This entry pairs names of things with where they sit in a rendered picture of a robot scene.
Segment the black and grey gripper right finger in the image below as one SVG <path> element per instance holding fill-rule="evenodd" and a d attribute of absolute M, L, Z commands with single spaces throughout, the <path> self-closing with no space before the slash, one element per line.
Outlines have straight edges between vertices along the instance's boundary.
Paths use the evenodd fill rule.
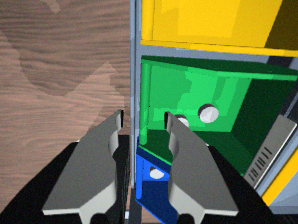
<path fill-rule="evenodd" d="M 243 176 L 171 112 L 164 114 L 173 154 L 168 200 L 195 224 L 280 224 Z M 176 159 L 175 159 L 176 158 Z"/>

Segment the yellow open bin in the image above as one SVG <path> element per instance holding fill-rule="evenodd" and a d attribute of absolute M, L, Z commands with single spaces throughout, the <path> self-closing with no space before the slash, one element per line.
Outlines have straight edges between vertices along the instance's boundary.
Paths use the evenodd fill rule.
<path fill-rule="evenodd" d="M 298 57 L 298 0 L 142 0 L 141 45 Z"/>

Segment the green bin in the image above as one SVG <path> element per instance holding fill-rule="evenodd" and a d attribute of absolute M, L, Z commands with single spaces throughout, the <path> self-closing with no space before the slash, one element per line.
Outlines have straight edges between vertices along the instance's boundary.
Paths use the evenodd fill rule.
<path fill-rule="evenodd" d="M 139 147 L 171 165 L 164 114 L 181 114 L 243 176 L 297 78 L 261 62 L 142 55 Z M 215 121 L 198 117 L 204 104 L 218 109 Z"/>

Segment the yellow flat bar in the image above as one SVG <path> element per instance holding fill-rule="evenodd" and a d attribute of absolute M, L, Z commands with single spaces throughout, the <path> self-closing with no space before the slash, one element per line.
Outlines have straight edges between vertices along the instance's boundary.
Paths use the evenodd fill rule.
<path fill-rule="evenodd" d="M 269 206 L 298 170 L 298 145 L 265 189 L 261 198 Z"/>

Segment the white round disc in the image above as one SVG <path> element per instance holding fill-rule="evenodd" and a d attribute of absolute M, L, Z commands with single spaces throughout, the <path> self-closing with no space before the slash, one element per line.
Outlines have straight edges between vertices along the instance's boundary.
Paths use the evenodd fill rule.
<path fill-rule="evenodd" d="M 177 117 L 182 123 L 184 123 L 187 127 L 189 127 L 189 122 L 184 115 L 178 114 L 178 115 L 175 115 L 175 117 Z"/>
<path fill-rule="evenodd" d="M 198 117 L 204 123 L 215 121 L 219 115 L 218 109 L 212 104 L 204 104 L 198 109 Z"/>
<path fill-rule="evenodd" d="M 162 178 L 164 176 L 164 173 L 162 173 L 158 169 L 151 166 L 150 167 L 150 176 L 154 179 L 159 179 L 159 178 Z"/>

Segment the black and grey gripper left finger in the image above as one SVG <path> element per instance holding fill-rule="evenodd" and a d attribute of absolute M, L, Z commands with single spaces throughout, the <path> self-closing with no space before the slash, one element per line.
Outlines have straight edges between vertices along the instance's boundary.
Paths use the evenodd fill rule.
<path fill-rule="evenodd" d="M 89 224 L 117 198 L 119 109 L 77 142 L 71 142 L 34 176 L 0 213 L 0 224 Z M 118 127 L 118 131 L 117 131 Z"/>

